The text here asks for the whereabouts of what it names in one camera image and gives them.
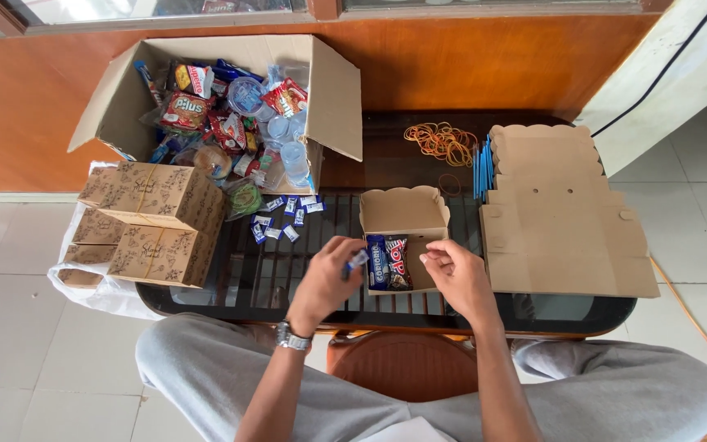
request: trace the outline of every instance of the orange chair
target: orange chair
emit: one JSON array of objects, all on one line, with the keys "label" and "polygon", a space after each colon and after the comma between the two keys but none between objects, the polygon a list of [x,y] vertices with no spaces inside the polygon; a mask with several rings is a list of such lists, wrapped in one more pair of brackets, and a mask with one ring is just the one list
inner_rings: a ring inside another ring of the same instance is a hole
[{"label": "orange chair", "polygon": [[407,402],[429,402],[477,391],[476,351],[445,336],[338,332],[326,352],[326,372]]}]

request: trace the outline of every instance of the wristwatch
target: wristwatch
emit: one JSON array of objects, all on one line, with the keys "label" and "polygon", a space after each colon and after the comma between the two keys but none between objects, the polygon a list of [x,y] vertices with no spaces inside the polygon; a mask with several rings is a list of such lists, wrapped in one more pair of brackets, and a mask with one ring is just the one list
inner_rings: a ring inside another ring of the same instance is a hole
[{"label": "wristwatch", "polygon": [[287,319],[283,319],[277,324],[277,345],[280,347],[293,348],[295,350],[306,350],[313,338],[300,337],[290,331],[290,324]]}]

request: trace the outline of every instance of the hand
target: hand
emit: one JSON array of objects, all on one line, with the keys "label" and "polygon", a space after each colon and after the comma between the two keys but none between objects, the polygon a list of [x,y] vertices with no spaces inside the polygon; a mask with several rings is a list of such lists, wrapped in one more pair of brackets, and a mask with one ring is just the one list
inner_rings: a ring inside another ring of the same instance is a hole
[{"label": "hand", "polygon": [[474,330],[503,329],[484,260],[450,239],[433,241],[427,250],[419,259],[447,302]]},{"label": "hand", "polygon": [[333,237],[313,256],[286,315],[294,334],[313,336],[318,324],[361,286],[360,271],[351,271],[348,281],[343,281],[342,268],[366,246],[365,240]]}]

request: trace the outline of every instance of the orange wall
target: orange wall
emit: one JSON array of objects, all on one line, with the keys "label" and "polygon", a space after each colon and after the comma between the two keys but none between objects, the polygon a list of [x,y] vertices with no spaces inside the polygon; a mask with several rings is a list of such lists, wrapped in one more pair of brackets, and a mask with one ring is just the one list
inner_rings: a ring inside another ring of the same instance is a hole
[{"label": "orange wall", "polygon": [[0,39],[0,191],[77,191],[66,154],[107,64],[141,38],[314,34],[361,69],[365,110],[531,109],[573,119],[659,15],[363,20]]}]

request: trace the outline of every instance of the flat unfolded cardboard box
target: flat unfolded cardboard box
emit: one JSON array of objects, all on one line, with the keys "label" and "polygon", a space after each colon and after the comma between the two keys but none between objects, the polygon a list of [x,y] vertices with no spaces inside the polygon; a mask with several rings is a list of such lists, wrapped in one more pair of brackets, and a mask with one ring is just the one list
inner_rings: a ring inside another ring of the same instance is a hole
[{"label": "flat unfolded cardboard box", "polygon": [[138,282],[203,287],[217,241],[196,230],[127,226],[108,275]]},{"label": "flat unfolded cardboard box", "polygon": [[314,189],[297,190],[283,181],[270,194],[317,193],[324,146],[361,161],[359,69],[312,35],[152,38],[136,43],[106,69],[75,127],[68,152],[97,139],[128,160],[148,160],[157,146],[155,128],[138,119],[155,104],[133,61],[143,60],[157,72],[170,59],[213,65],[218,58],[265,77],[268,65],[309,64],[305,135]]},{"label": "flat unfolded cardboard box", "polygon": [[75,229],[72,237],[72,243],[116,246],[122,238],[124,226],[126,224],[113,216],[89,207],[83,211],[78,228]]},{"label": "flat unfolded cardboard box", "polygon": [[211,233],[225,195],[197,167],[122,161],[97,210],[124,223]]},{"label": "flat unfolded cardboard box", "polygon": [[659,296],[635,212],[585,126],[494,126],[495,190],[480,209],[496,292]]},{"label": "flat unfolded cardboard box", "polygon": [[78,201],[91,207],[99,206],[103,196],[108,192],[111,177],[115,173],[116,167],[94,167],[86,180],[86,185],[78,194]]},{"label": "flat unfolded cardboard box", "polygon": [[[116,246],[76,246],[68,247],[64,255],[64,262],[74,261],[79,264],[101,264],[107,263],[113,257]],[[90,273],[79,269],[62,269],[59,271],[59,279],[67,287],[74,289],[95,289],[103,275]]]},{"label": "flat unfolded cardboard box", "polygon": [[[413,282],[411,292],[437,291],[419,255],[427,253],[427,243],[449,238],[448,221],[449,209],[435,187],[368,190],[359,196],[359,222],[365,235],[408,235],[405,266]],[[408,292],[368,289],[370,295],[393,293]]]}]

